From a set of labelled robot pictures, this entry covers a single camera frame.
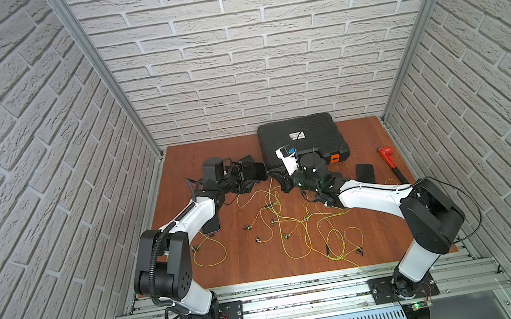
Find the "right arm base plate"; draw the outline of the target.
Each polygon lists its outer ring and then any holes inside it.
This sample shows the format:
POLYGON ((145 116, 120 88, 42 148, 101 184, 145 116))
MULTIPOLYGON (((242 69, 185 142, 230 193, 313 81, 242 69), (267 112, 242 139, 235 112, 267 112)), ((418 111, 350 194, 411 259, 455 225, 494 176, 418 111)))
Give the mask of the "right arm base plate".
POLYGON ((415 298, 429 298, 440 294, 437 282, 430 272, 419 282, 414 282, 399 275, 372 278, 367 281, 371 296, 379 305, 403 302, 415 298))

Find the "black smartphone blue edge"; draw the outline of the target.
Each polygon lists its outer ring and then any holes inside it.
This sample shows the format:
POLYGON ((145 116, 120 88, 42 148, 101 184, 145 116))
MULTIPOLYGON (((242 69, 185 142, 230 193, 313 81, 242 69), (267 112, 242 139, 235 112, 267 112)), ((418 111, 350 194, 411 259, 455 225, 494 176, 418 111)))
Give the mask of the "black smartphone blue edge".
POLYGON ((376 183, 375 168, 372 164, 357 164, 356 165, 356 180, 362 183, 376 183))

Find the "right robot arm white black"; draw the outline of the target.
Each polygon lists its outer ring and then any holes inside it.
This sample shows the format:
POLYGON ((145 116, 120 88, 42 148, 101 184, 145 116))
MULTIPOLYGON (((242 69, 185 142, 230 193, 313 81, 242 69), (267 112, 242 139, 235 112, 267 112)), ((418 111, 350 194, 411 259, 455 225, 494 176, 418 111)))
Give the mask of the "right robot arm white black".
POLYGON ((390 287, 402 299, 428 294, 425 278, 440 256, 449 252, 466 219, 464 212, 433 181, 381 185, 342 178, 330 172, 316 152, 298 154, 283 146, 276 151, 282 168, 269 171, 282 191, 293 188, 315 194, 314 201, 336 208, 380 211, 405 220, 413 240, 395 267, 390 287))

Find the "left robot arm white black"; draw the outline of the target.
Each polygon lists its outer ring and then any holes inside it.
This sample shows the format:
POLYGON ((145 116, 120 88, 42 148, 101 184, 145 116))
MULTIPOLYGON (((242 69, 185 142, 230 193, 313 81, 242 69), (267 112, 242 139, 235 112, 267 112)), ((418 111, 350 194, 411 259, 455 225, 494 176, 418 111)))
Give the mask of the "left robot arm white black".
POLYGON ((218 232, 218 213, 226 196, 246 194, 268 178, 265 164, 246 156, 237 161, 220 157, 205 160, 200 179, 186 179, 188 205, 159 230, 146 230, 140 237, 133 276, 136 294, 149 296, 187 319, 224 319, 218 296, 193 278, 191 241, 198 233, 218 232))

